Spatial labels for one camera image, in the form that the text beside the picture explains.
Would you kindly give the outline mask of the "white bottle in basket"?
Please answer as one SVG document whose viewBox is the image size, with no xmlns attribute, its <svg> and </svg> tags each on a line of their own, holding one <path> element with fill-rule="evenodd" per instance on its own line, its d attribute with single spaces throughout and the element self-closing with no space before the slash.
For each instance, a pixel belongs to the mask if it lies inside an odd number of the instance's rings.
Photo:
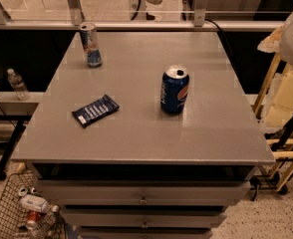
<svg viewBox="0 0 293 239">
<path fill-rule="evenodd" d="M 26 194 L 20 199 L 23 208 L 39 213 L 47 213 L 50 210 L 49 202 L 40 196 Z"/>
</svg>

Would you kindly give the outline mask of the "clear plastic water bottle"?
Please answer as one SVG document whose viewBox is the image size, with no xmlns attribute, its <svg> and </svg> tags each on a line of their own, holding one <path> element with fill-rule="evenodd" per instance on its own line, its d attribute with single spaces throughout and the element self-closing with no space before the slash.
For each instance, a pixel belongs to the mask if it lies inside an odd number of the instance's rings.
<svg viewBox="0 0 293 239">
<path fill-rule="evenodd" d="M 27 86 L 19 73 L 13 69 L 8 69 L 7 79 L 20 101 L 27 101 L 30 98 Z"/>
</svg>

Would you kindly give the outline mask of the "dark blue snack packet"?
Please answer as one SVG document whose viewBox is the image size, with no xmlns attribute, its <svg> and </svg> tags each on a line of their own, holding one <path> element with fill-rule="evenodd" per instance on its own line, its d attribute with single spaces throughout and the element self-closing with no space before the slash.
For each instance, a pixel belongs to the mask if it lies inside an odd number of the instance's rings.
<svg viewBox="0 0 293 239">
<path fill-rule="evenodd" d="M 88 125 L 113 114 L 119 108 L 120 106 L 111 97 L 104 95 L 100 99 L 73 111 L 72 115 L 83 128 L 86 128 Z"/>
</svg>

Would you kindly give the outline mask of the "grey side bench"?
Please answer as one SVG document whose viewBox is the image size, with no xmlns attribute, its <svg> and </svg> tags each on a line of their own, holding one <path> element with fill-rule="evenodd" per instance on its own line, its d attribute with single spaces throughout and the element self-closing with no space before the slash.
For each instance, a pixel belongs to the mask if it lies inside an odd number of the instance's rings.
<svg viewBox="0 0 293 239">
<path fill-rule="evenodd" d="M 27 101 L 20 101 L 13 92 L 0 92 L 0 122 L 13 127 L 9 139 L 0 141 L 0 180 L 6 178 L 7 163 L 42 97 L 32 92 Z"/>
</svg>

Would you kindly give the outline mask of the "grey drawer cabinet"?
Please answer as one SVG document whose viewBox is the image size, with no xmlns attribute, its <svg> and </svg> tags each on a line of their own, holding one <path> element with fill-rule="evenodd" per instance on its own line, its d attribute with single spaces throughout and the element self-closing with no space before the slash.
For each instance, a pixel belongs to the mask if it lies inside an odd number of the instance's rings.
<svg viewBox="0 0 293 239">
<path fill-rule="evenodd" d="M 14 152 L 63 218 L 91 239 L 209 239 L 274 158 L 214 33 L 102 32 L 103 63 L 74 40 Z M 160 107 L 162 75 L 189 74 L 183 111 Z M 83 128 L 72 112 L 120 108 Z"/>
</svg>

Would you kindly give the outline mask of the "red bull can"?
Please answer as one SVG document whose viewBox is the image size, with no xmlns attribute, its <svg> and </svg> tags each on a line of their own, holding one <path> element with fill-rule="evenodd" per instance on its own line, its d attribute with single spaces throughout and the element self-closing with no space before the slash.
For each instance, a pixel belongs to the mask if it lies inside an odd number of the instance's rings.
<svg viewBox="0 0 293 239">
<path fill-rule="evenodd" d="M 88 66 L 90 68 L 100 67 L 103 61 L 99 50 L 96 26 L 93 23 L 82 23 L 79 31 Z"/>
</svg>

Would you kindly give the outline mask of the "red can in basket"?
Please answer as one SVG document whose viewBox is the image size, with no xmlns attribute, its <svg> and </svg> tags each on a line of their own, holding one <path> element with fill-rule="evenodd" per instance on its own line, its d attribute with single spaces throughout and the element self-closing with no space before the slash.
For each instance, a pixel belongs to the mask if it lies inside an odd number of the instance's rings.
<svg viewBox="0 0 293 239">
<path fill-rule="evenodd" d="M 41 220 L 41 214 L 35 211 L 30 211 L 28 213 L 26 227 L 28 229 L 33 229 L 37 223 Z"/>
</svg>

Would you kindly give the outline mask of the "blue pepsi can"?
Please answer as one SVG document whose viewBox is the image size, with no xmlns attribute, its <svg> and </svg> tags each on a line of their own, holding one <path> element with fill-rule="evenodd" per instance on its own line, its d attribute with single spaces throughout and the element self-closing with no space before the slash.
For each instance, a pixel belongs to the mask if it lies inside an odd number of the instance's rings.
<svg viewBox="0 0 293 239">
<path fill-rule="evenodd" d="M 183 65 L 171 65 L 162 75 L 160 107 L 170 115 L 183 111 L 188 94 L 189 74 Z"/>
</svg>

